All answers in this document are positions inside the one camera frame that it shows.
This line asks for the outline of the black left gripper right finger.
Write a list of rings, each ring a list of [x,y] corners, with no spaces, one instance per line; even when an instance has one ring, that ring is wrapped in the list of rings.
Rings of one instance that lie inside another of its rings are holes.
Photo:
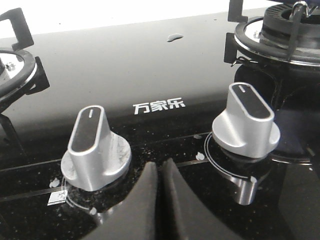
[[[239,240],[215,217],[186,183],[176,164],[168,159],[162,165],[167,222],[176,240]]]

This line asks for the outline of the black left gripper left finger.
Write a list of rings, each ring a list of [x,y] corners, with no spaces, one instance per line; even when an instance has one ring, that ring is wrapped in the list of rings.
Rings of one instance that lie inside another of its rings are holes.
[[[127,197],[116,205],[106,221],[84,237],[85,240],[154,240],[158,173],[147,162]]]

